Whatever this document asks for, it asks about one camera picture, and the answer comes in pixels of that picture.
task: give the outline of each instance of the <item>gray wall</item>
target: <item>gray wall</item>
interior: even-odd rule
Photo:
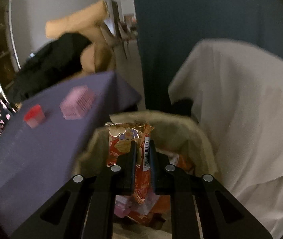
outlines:
[[[98,0],[12,0],[12,29],[21,66],[49,39],[45,22],[67,16]]]

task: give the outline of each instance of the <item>red cup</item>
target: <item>red cup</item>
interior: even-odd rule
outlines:
[[[45,115],[39,104],[33,106],[27,114],[24,115],[23,120],[30,126],[35,128],[45,120]]]

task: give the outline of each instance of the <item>silver screw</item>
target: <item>silver screw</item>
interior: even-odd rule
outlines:
[[[119,165],[113,165],[112,168],[111,168],[111,170],[112,170],[113,172],[119,172],[120,169],[121,169],[121,167],[120,167]]]
[[[76,183],[80,183],[82,180],[83,180],[83,176],[82,175],[76,175],[73,178],[73,181],[76,182]]]
[[[206,175],[203,176],[203,180],[205,180],[206,182],[212,182],[213,177],[209,174],[206,174]]]
[[[172,164],[169,164],[169,165],[166,166],[166,170],[168,172],[173,172],[174,170],[176,170],[176,167]]]

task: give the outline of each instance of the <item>plastic wrapper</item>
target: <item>plastic wrapper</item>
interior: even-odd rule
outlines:
[[[150,183],[149,133],[154,129],[148,124],[106,123],[109,128],[109,157],[107,166],[116,164],[119,155],[130,151],[131,141],[137,144],[135,188],[133,197],[142,204]]]

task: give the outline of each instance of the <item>white fabric cover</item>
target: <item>white fabric cover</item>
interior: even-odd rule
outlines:
[[[254,45],[203,40],[169,86],[212,143],[224,186],[283,235],[283,60]]]

